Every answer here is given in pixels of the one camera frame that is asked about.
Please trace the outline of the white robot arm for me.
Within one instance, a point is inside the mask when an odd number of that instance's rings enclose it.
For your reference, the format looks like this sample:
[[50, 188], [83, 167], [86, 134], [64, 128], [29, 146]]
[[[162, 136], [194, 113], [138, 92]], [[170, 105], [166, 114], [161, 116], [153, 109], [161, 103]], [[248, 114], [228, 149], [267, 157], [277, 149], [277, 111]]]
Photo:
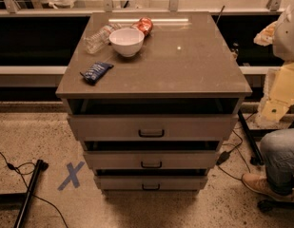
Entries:
[[254, 43], [273, 46], [273, 54], [284, 61], [279, 69], [270, 69], [265, 75], [256, 117], [256, 123], [265, 127], [278, 123], [294, 105], [294, 0], [277, 21], [256, 35]]

